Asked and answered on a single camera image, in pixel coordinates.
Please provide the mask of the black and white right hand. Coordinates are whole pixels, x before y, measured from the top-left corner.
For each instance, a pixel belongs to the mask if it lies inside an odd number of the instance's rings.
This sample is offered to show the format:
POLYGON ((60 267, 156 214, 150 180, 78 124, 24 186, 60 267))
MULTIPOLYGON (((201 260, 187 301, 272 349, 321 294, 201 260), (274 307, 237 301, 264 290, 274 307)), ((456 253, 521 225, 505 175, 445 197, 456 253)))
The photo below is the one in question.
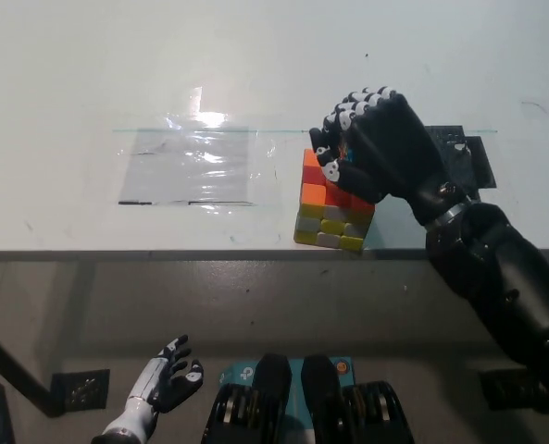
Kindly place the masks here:
POLYGON ((369 204, 403 199, 421 226, 470 205, 417 114, 389 86, 349 93, 309 137, 328 181, 369 204))

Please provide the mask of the white and black left hand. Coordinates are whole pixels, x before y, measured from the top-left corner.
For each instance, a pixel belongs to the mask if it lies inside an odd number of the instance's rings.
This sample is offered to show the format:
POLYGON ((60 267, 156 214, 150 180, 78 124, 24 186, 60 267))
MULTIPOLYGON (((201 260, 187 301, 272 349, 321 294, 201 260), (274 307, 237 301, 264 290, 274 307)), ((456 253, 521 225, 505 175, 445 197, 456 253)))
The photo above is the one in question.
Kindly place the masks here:
POLYGON ((161 349, 144 367, 134 383, 128 399, 149 404, 154 412, 169 413, 188 400, 204 382, 204 367, 186 358, 188 336, 182 335, 161 349))

